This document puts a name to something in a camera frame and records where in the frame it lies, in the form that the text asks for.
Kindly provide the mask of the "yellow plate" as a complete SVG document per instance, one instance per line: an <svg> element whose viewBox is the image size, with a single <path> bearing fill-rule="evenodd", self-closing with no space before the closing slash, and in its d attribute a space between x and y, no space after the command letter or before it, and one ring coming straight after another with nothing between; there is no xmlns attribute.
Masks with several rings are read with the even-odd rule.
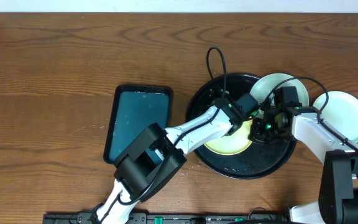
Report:
<svg viewBox="0 0 358 224"><path fill-rule="evenodd" d="M252 143L249 139L251 125L252 120L244 121L242 126L232 135L208 141L204 145L216 154L224 156L238 154L245 151Z"/></svg>

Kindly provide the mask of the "light blue plate with stain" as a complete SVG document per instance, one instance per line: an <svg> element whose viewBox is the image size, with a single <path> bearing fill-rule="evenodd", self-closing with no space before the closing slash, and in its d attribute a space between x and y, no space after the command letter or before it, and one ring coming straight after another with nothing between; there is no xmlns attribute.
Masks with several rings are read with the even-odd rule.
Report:
<svg viewBox="0 0 358 224"><path fill-rule="evenodd" d="M324 123L349 140L358 142L358 99L343 91L329 91L328 96L321 115Z"/></svg>

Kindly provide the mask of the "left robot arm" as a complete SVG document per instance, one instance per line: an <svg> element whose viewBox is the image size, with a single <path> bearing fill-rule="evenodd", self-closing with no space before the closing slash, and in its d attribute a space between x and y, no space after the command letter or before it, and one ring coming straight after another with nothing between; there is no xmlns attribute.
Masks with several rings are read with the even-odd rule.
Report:
<svg viewBox="0 0 358 224"><path fill-rule="evenodd" d="M204 143L230 136L248 120L256 106L221 100L199 117L172 128L146 127L114 161L114 188L95 211L95 223L126 223L138 202L160 191Z"/></svg>

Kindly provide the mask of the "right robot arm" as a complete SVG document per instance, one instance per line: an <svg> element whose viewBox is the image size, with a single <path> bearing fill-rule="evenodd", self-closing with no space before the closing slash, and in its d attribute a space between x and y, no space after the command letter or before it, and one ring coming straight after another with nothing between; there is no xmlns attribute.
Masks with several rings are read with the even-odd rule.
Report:
<svg viewBox="0 0 358 224"><path fill-rule="evenodd" d="M253 122L250 139L302 142L323 164L318 200L289 210L293 223L358 223L358 144L314 107L289 107Z"/></svg>

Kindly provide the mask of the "black round tray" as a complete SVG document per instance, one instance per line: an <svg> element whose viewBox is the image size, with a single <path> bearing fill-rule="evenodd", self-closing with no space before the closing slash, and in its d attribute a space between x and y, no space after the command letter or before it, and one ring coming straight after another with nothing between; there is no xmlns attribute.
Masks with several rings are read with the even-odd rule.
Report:
<svg viewBox="0 0 358 224"><path fill-rule="evenodd" d="M223 77L204 84L191 99L185 121L203 114L222 86ZM194 153L210 169L221 175L234 179L258 179L284 165L295 150L296 143L296 140L284 140L276 144L253 142L245 151L232 156L216 154L202 145L194 150Z"/></svg>

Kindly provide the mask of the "black rectangular water tray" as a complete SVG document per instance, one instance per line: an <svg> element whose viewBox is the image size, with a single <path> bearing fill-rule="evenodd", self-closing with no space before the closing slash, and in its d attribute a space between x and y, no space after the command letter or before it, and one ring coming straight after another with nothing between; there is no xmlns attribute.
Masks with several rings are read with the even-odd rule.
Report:
<svg viewBox="0 0 358 224"><path fill-rule="evenodd" d="M167 86L119 85L114 92L103 159L108 164L149 125L166 128L173 92Z"/></svg>

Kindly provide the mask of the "white plate with stain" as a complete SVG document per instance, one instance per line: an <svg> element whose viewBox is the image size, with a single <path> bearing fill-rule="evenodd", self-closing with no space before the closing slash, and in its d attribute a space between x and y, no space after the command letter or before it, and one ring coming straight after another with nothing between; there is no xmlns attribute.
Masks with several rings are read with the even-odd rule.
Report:
<svg viewBox="0 0 358 224"><path fill-rule="evenodd" d="M272 73L264 76L253 85L250 94L261 103L277 84L292 77L292 75L286 73ZM303 106L309 106L309 95L301 81L297 79L290 80L280 85L280 87L283 86L294 86L297 90L300 103Z"/></svg>

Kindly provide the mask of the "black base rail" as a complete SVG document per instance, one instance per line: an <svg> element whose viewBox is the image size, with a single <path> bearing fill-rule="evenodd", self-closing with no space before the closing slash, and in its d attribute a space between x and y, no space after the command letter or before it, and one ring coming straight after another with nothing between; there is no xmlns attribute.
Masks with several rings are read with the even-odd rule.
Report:
<svg viewBox="0 0 358 224"><path fill-rule="evenodd" d="M90 213L45 214L43 224L85 224L97 223ZM222 223L290 223L285 215L148 215L132 213L126 224L222 224Z"/></svg>

